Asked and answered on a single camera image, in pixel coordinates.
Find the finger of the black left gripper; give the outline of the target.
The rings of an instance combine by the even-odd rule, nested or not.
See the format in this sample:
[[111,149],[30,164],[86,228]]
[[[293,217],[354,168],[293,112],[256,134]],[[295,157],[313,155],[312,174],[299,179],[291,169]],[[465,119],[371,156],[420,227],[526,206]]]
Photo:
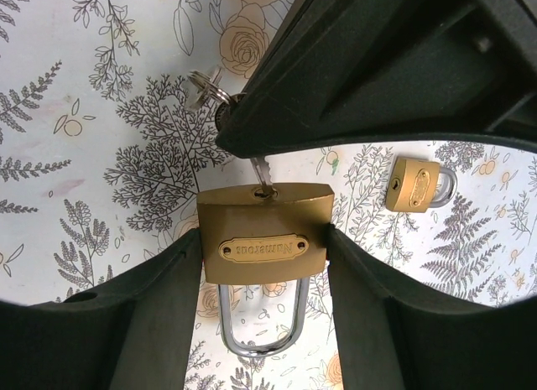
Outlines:
[[295,0],[216,142],[240,158],[451,140],[536,150],[536,0]]

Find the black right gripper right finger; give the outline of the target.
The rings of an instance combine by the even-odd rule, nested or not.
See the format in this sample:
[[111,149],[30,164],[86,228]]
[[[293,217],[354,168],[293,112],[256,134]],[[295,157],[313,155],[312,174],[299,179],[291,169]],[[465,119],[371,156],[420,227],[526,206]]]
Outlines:
[[533,389],[536,300],[493,308],[435,290],[328,231],[347,389]]

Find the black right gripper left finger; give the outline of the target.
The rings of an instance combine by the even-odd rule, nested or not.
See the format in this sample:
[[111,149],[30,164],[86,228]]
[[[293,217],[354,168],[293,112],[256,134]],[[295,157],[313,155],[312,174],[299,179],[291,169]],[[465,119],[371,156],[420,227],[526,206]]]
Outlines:
[[181,389],[201,279],[188,231],[62,303],[1,304],[3,389]]

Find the large brass padlock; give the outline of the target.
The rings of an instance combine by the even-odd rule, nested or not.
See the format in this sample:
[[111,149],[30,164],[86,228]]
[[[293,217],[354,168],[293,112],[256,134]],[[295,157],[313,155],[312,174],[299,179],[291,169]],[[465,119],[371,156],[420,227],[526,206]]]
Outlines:
[[[208,283],[217,286],[222,342],[244,358],[286,351],[304,327],[310,277],[326,263],[334,191],[327,184],[279,183],[266,195],[259,185],[202,191],[196,198],[201,250]],[[249,345],[233,334],[230,288],[294,281],[288,334],[269,344]]]

